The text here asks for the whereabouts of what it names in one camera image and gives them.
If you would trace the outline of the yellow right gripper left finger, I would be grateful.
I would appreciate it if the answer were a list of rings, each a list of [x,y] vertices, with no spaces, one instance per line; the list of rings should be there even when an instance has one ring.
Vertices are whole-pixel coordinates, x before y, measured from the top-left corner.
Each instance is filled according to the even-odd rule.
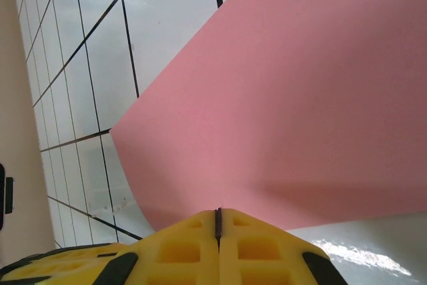
[[[200,212],[120,250],[92,285],[218,285],[220,211]]]

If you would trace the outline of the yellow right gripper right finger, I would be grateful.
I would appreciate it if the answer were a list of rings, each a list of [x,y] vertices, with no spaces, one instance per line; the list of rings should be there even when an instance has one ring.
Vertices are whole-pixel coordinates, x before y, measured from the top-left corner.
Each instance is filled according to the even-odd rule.
[[[348,285],[321,248],[233,209],[218,209],[219,285]]]

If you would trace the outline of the pink square paper sheet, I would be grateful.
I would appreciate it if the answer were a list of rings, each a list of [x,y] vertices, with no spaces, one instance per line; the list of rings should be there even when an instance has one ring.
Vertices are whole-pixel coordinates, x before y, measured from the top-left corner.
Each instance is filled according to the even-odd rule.
[[[427,212],[427,0],[226,0],[111,136],[154,230]]]

